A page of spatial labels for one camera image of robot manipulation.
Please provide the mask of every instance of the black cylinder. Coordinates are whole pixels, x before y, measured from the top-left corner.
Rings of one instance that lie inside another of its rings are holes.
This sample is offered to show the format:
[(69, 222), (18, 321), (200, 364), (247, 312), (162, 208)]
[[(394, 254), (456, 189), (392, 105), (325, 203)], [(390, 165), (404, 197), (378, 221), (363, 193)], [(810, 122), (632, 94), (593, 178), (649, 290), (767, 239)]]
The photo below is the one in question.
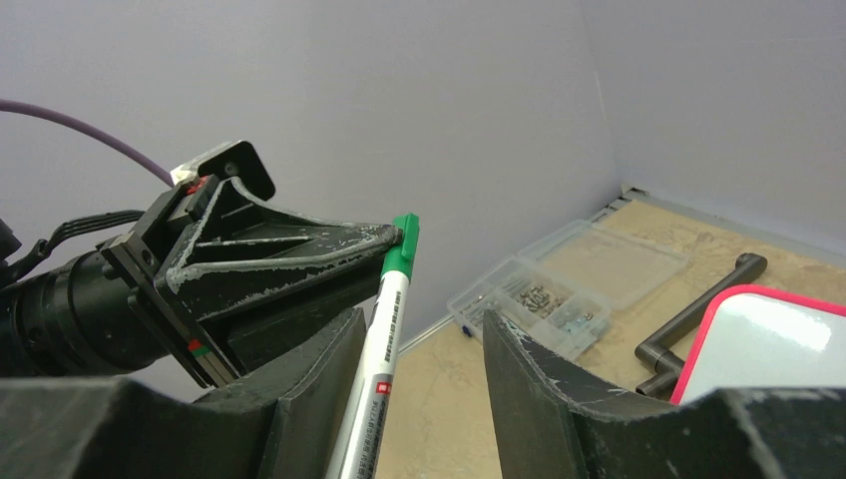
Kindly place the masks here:
[(167, 354), (98, 252), (0, 291), (0, 376), (132, 372)]

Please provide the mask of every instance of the gray wall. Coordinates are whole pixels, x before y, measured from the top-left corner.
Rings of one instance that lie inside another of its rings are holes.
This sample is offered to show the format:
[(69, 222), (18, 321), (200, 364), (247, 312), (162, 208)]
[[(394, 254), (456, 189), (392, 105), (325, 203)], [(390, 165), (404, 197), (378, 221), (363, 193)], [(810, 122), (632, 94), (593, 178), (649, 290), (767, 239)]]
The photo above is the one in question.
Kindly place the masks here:
[[(0, 72), (0, 97), (84, 118), (168, 167), (251, 140), (279, 205), (419, 214), (403, 339), (493, 261), (618, 190), (578, 0), (6, 1)], [(0, 145), (0, 215), (25, 243), (162, 189), (37, 120), (0, 115)], [(196, 394), (172, 363), (144, 377)]]
[(626, 183), (846, 253), (846, 2), (583, 5)]

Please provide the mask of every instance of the cable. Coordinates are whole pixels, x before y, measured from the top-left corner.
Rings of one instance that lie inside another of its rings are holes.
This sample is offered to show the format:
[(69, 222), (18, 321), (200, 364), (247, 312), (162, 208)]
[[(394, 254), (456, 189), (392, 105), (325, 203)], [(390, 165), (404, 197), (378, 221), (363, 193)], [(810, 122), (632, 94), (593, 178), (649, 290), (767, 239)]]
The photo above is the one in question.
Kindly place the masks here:
[(4, 100), (2, 98), (0, 98), (0, 112), (17, 113), (20, 115), (40, 118), (42, 120), (47, 120), (48, 122), (57, 123), (63, 127), (70, 128), (71, 130), (76, 130), (83, 135), (91, 137), (123, 153), (132, 161), (141, 165), (142, 168), (153, 175), (156, 175), (156, 177), (165, 182), (165, 184), (169, 187), (174, 185), (174, 182), (171, 180), (171, 176), (168, 172), (153, 162), (153, 160), (147, 158), (138, 150), (130, 147), (126, 143), (109, 135), (103, 130), (93, 127), (82, 120), (77, 120), (76, 118), (50, 110), (49, 108), (39, 107), (38, 105), (32, 105), (29, 103), (16, 102), (14, 100)]
[(122, 210), (119, 212), (93, 215), (64, 222), (50, 236), (50, 239), (35, 241), (32, 249), (25, 256), (7, 266), (0, 267), (0, 288), (27, 275), (35, 266), (47, 259), (61, 242), (79, 235), (98, 232), (127, 223), (136, 222), (144, 212)]

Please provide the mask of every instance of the green marker cap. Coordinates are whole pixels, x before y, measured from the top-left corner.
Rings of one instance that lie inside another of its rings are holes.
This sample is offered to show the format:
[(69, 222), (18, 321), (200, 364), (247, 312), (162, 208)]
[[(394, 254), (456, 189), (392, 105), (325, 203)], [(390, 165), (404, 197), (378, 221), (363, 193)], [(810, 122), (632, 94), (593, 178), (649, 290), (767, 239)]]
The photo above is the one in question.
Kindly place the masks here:
[(417, 254), (417, 239), (420, 237), (420, 217), (409, 213), (394, 219), (394, 225), (402, 230), (402, 243), (388, 251), (382, 275), (388, 271), (400, 271), (411, 280), (414, 256)]

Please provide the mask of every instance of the marker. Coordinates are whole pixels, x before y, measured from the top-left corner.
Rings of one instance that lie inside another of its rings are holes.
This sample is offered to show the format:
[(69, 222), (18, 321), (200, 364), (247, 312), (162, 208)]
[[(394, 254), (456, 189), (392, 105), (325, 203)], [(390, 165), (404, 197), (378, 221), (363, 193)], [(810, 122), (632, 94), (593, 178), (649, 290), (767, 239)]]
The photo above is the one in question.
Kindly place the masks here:
[(402, 229), (402, 244), (385, 256), (373, 320), (364, 338), (326, 479), (372, 479), (376, 473), (399, 352), (397, 341), (420, 236), (416, 215), (397, 217), (394, 225)]

